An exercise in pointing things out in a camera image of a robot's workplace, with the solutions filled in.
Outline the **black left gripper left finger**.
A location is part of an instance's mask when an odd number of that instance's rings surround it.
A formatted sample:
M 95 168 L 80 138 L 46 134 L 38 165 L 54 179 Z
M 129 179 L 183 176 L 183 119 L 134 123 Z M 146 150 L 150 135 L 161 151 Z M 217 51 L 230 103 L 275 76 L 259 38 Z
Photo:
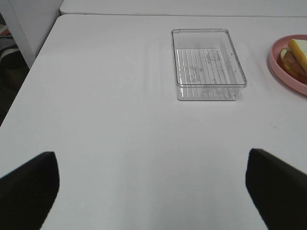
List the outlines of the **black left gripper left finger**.
M 54 152 L 43 152 L 0 179 L 0 228 L 39 230 L 59 191 Z

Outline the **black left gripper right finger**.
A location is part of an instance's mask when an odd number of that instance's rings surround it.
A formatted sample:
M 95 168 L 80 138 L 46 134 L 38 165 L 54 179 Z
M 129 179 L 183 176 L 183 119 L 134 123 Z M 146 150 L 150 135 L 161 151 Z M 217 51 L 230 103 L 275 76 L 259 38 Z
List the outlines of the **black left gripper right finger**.
M 245 184 L 270 230 L 307 228 L 307 175 L 263 149 L 251 149 Z

